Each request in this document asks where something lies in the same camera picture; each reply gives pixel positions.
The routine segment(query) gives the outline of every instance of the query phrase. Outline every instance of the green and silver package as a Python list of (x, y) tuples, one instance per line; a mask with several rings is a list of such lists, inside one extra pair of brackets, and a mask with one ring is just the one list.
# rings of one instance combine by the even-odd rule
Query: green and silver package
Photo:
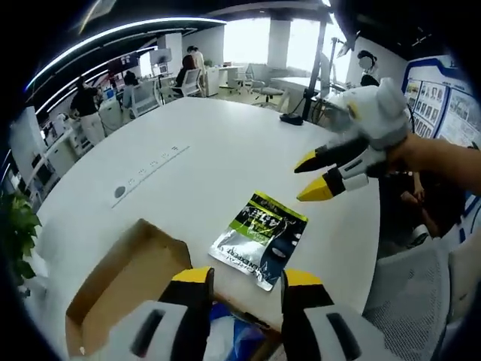
[(306, 228), (307, 218), (261, 192), (255, 192), (209, 254), (254, 275), (259, 287), (272, 290)]

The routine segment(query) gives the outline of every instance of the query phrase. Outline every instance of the round white table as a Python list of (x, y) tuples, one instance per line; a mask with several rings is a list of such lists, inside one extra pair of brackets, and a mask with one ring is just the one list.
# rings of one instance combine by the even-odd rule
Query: round white table
[[(332, 133), (234, 102), (184, 98), (122, 127), (61, 179), (38, 216), (38, 252), (50, 266), (42, 328), (65, 352), (65, 310), (121, 233), (144, 218), (189, 246), (194, 267), (215, 268), (216, 292), (280, 329), (280, 282), (268, 293), (207, 254), (256, 190), (309, 217), (288, 267), (319, 276), (335, 302), (361, 313), (374, 275), (380, 225), (377, 182), (327, 202), (297, 194), (321, 171), (294, 174)], [(111, 207), (116, 187), (172, 145), (189, 146)]]

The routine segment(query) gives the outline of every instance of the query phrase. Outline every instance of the ceiling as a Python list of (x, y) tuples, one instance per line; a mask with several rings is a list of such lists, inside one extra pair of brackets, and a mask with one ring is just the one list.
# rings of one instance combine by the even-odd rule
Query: ceiling
[[(25, 88), (34, 74), (65, 49), (99, 32), (134, 21), (160, 17), (209, 17), (226, 21), (265, 16), (276, 20), (328, 19), (325, 11), (314, 10), (320, 3), (318, 0), (268, 3), (253, 0), (99, 0), (93, 10), (92, 4), (95, 2), (87, 5), (81, 3), (77, 0), (71, 2), (72, 8), (65, 12), (69, 16), (50, 16), (47, 21), (40, 21), (38, 37), (34, 44), (29, 45), (29, 50), (35, 54), (35, 61), (26, 68), (21, 89)], [(331, 0), (331, 4), (338, 10), (336, 18), (341, 28), (351, 36), (358, 34), (368, 38), (405, 59), (443, 52), (440, 42), (424, 29), (415, 15), (401, 6), (402, 2)], [(85, 21), (86, 14), (89, 14), (88, 22)], [(139, 49), (165, 34), (166, 29), (182, 29), (181, 32), (186, 34), (192, 29), (202, 30), (211, 26), (218, 24), (195, 21), (150, 24), (108, 35), (45, 71), (26, 93), (22, 93), (23, 104), (29, 101), (29, 104), (39, 108), (79, 74), (116, 56)], [(44, 111), (38, 115), (41, 120), (46, 117)]]

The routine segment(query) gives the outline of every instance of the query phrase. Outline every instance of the power strip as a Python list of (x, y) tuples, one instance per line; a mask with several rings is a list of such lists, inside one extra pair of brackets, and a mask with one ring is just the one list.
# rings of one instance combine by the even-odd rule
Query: power strip
[(189, 145), (185, 147), (173, 146), (168, 150), (161, 152), (156, 158), (151, 159), (143, 167), (140, 167), (139, 170), (129, 179), (119, 182), (117, 187), (113, 189), (113, 193), (110, 198), (110, 207), (114, 208), (143, 181), (189, 148)]

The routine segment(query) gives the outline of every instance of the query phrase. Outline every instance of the cardboard box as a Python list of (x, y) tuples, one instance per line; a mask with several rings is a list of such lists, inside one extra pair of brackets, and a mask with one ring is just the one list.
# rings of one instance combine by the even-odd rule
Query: cardboard box
[(65, 318), (70, 356), (91, 355), (110, 328), (146, 300), (157, 301), (172, 277), (191, 268), (186, 244), (139, 220), (83, 282)]

